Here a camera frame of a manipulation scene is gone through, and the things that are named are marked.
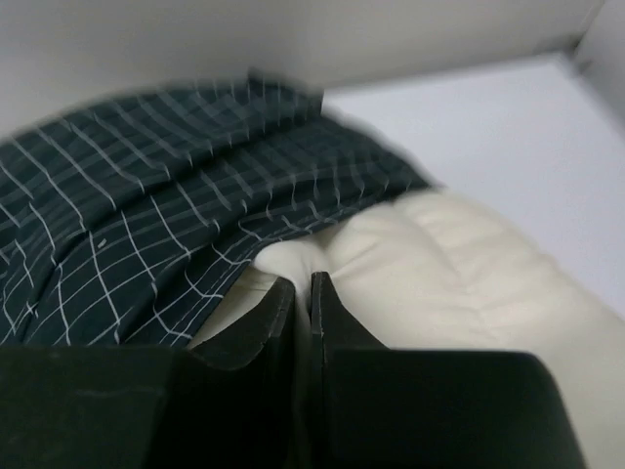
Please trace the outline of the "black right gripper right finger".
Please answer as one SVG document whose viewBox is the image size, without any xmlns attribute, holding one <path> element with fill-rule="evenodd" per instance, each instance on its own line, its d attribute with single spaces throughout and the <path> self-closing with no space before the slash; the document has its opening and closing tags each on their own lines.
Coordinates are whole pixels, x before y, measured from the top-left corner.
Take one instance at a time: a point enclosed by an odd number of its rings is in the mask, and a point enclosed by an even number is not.
<svg viewBox="0 0 625 469">
<path fill-rule="evenodd" d="M 535 356 L 403 350 L 312 277 L 315 468 L 582 468 L 558 387 Z"/>
</svg>

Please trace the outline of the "dark plaid pillowcase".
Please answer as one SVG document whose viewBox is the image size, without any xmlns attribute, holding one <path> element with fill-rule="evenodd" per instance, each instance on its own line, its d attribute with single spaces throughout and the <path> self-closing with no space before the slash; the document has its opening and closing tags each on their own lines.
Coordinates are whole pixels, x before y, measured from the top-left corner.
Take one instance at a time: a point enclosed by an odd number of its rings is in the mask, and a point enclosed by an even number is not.
<svg viewBox="0 0 625 469">
<path fill-rule="evenodd" d="M 258 73 L 76 108 L 1 143 L 1 341 L 183 347 L 263 248 L 428 186 Z"/>
</svg>

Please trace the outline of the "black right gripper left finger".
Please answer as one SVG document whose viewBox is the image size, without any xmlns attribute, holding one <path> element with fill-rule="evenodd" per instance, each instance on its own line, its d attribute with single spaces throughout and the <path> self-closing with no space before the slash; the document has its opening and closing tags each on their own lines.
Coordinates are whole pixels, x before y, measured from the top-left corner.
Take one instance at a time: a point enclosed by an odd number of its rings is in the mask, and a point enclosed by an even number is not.
<svg viewBox="0 0 625 469">
<path fill-rule="evenodd" d="M 192 349 L 3 347 L 5 468 L 280 468 L 295 290 Z"/>
</svg>

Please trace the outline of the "cream white pillow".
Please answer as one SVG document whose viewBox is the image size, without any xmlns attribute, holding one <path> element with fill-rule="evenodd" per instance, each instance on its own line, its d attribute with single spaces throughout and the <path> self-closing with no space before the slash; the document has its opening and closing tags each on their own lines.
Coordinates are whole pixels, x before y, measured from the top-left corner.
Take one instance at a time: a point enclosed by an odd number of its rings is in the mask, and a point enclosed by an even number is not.
<svg viewBox="0 0 625 469">
<path fill-rule="evenodd" d="M 347 309 L 398 348 L 529 352 L 552 372 L 592 468 L 624 464 L 624 321 L 510 222 L 452 192 L 412 192 L 262 249 L 193 337 L 254 308 L 280 277 L 299 316 L 326 272 Z"/>
</svg>

